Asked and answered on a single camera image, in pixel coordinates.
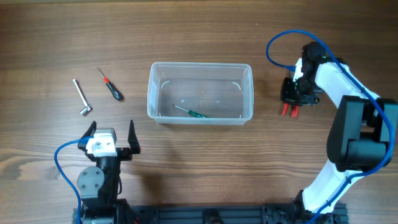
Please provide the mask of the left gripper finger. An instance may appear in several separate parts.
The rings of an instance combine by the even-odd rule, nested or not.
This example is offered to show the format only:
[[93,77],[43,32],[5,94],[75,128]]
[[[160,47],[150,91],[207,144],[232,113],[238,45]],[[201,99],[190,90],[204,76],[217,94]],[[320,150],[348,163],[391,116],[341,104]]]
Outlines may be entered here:
[[139,141],[136,136],[136,131],[135,131],[133,120],[130,120],[130,123],[129,123],[129,132],[128,132],[127,141],[129,143],[129,148],[131,150],[131,154],[140,154],[141,153],[141,147],[139,145]]
[[84,135],[82,135],[81,138],[83,139],[92,136],[94,135],[95,131],[96,131],[96,121],[93,121],[88,130],[84,133]]

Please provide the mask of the black red-collared screwdriver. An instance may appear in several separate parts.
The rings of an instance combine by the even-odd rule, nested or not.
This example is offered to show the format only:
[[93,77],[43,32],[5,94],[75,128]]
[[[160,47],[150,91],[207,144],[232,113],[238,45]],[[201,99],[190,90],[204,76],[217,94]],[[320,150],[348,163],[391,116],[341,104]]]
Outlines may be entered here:
[[108,89],[110,90],[112,96],[118,100],[118,101],[122,101],[124,99],[122,93],[116,88],[116,86],[104,75],[104,73],[102,72],[102,70],[100,68],[98,68],[98,71],[100,72],[101,76],[103,77],[103,80],[105,82],[105,85],[108,87]]

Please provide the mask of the green handled screwdriver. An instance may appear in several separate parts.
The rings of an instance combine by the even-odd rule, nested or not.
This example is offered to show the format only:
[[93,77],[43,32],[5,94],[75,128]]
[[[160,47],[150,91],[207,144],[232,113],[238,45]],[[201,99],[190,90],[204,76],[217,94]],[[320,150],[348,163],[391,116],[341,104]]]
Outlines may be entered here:
[[207,118],[207,116],[205,116],[205,115],[203,115],[203,114],[200,114],[200,113],[197,113],[197,112],[195,112],[195,111],[186,110],[185,108],[181,108],[181,107],[179,107],[179,106],[177,106],[177,105],[174,105],[174,107],[176,107],[176,108],[178,108],[178,109],[180,109],[180,110],[183,110],[183,111],[187,112],[190,116],[193,116],[193,117],[195,117],[195,118]]

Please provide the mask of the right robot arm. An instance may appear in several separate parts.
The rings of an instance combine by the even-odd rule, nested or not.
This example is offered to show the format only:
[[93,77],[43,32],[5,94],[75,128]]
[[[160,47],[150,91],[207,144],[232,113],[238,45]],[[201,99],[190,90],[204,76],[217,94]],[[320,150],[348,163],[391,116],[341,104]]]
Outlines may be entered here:
[[392,157],[397,102],[369,91],[344,60],[327,56],[322,44],[311,42],[302,47],[301,58],[284,78],[282,114],[296,117],[301,106],[318,104],[320,93],[338,108],[326,142],[328,160],[292,202],[293,222],[322,222],[355,182],[386,166]]

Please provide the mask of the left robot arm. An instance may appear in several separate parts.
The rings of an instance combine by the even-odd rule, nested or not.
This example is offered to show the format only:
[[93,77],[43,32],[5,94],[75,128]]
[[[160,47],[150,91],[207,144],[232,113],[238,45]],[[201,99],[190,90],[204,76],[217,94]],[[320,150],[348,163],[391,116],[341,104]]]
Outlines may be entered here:
[[129,123],[128,147],[116,147],[113,128],[97,128],[92,122],[78,142],[78,148],[94,166],[87,167],[78,176],[81,205],[73,210],[72,223],[139,223],[139,217],[122,192],[121,163],[131,161],[141,153],[134,122]]

